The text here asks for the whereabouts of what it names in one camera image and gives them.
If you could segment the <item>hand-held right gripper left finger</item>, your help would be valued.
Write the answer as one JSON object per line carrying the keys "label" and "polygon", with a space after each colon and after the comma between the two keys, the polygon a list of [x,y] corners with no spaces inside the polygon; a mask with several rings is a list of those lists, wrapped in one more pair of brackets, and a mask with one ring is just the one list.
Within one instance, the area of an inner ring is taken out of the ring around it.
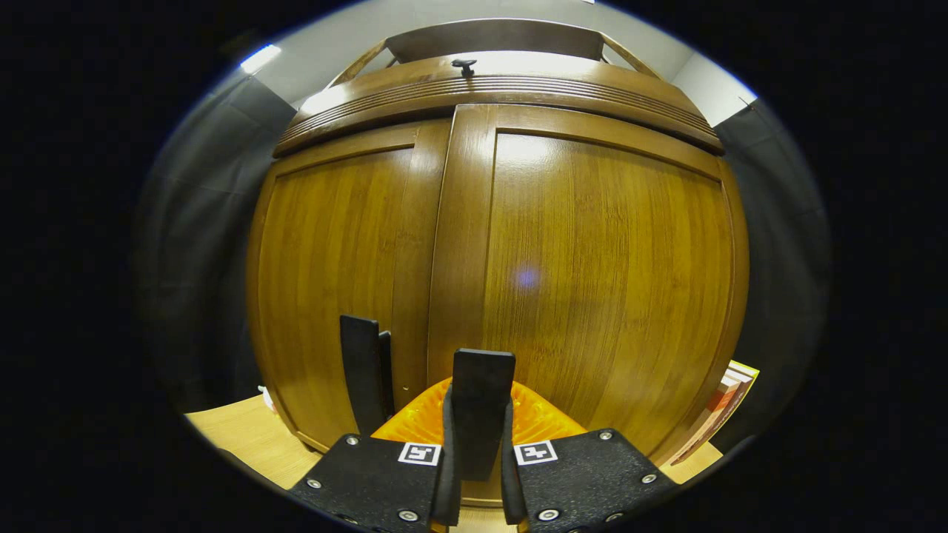
{"label": "hand-held right gripper left finger", "polygon": [[320,512],[373,532],[450,532],[461,481],[446,423],[450,379],[421,392],[370,435],[345,433],[289,489]]}

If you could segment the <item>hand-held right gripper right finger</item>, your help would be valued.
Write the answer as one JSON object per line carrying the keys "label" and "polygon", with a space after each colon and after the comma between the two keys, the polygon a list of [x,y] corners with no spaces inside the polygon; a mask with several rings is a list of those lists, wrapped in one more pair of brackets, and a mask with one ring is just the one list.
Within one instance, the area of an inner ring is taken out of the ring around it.
{"label": "hand-held right gripper right finger", "polygon": [[519,532],[603,532],[678,491],[618,429],[589,431],[524,384],[505,424],[501,502]]}

